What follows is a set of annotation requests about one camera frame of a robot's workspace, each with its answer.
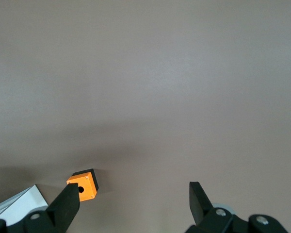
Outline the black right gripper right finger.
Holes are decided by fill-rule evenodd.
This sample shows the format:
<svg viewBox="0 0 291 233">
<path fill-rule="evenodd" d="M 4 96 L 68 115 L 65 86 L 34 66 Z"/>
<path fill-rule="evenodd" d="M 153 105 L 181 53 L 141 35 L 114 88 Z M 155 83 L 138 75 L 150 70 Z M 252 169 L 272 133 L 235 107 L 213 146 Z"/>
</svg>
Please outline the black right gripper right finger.
<svg viewBox="0 0 291 233">
<path fill-rule="evenodd" d="M 247 221 L 223 207 L 214 207 L 199 182 L 189 183 L 190 210 L 195 224 L 188 233 L 286 233 L 275 218 L 255 214 Z"/>
</svg>

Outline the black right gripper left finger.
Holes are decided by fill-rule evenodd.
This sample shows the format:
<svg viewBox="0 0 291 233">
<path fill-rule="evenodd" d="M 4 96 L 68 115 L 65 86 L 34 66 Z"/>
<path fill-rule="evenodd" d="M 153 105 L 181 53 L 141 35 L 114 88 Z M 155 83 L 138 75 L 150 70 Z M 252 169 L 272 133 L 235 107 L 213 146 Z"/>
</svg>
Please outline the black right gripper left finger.
<svg viewBox="0 0 291 233">
<path fill-rule="evenodd" d="M 34 211 L 13 225 L 0 219 L 0 233 L 65 233 L 80 208 L 77 183 L 68 184 L 44 211 Z"/>
</svg>

